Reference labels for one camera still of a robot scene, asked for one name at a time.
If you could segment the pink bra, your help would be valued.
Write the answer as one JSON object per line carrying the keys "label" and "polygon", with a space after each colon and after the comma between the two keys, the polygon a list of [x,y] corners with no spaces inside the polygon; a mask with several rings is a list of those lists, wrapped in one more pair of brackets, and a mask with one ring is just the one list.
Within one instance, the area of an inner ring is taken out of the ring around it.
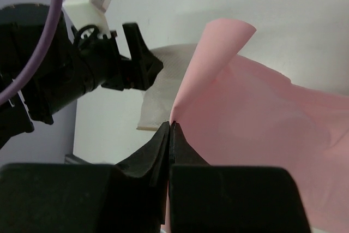
{"label": "pink bra", "polygon": [[294,85],[240,56],[254,33],[239,20],[205,26],[170,120],[210,164],[285,168],[311,225],[348,232],[348,97]]}

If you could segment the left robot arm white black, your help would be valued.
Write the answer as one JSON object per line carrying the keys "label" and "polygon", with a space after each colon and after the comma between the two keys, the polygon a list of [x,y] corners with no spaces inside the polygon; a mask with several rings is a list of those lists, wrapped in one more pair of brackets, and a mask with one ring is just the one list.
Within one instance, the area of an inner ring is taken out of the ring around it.
{"label": "left robot arm white black", "polygon": [[145,91],[163,63],[146,46],[136,23],[125,23],[130,57],[119,53],[117,33],[88,20],[71,28],[63,15],[46,23],[50,7],[14,4],[1,9],[1,145],[34,122],[53,123],[56,112],[97,87]]}

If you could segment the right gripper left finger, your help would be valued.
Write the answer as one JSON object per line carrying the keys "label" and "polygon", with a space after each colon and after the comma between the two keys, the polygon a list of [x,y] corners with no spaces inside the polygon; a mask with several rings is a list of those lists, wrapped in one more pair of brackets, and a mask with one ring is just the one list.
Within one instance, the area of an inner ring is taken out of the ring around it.
{"label": "right gripper left finger", "polygon": [[118,196],[131,232],[160,232],[165,224],[169,138],[170,124],[164,122],[145,145],[116,164],[125,178]]}

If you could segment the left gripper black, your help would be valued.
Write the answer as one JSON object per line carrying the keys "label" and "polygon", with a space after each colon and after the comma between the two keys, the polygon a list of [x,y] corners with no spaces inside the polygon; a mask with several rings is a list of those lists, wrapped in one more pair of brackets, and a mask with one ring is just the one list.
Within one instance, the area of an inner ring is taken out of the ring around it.
{"label": "left gripper black", "polygon": [[73,28],[73,46],[89,70],[90,90],[98,86],[123,91],[148,90],[164,68],[163,63],[147,47],[136,23],[123,24],[130,58],[119,53],[117,32],[101,33],[96,25]]}

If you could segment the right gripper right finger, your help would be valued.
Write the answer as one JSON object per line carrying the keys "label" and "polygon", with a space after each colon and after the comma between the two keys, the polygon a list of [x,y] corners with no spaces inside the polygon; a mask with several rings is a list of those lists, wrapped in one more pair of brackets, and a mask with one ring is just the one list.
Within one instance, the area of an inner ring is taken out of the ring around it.
{"label": "right gripper right finger", "polygon": [[212,167],[187,142],[182,127],[173,123],[169,148],[169,216],[172,232],[211,232]]}

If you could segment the white mesh laundry bag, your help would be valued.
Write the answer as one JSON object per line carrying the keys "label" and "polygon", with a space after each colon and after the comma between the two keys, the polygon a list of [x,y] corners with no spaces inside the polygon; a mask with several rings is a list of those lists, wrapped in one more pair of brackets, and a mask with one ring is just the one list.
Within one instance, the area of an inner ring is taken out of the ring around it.
{"label": "white mesh laundry bag", "polygon": [[138,130],[156,131],[170,119],[171,109],[196,44],[158,47],[151,52],[163,63],[152,86],[143,92]]}

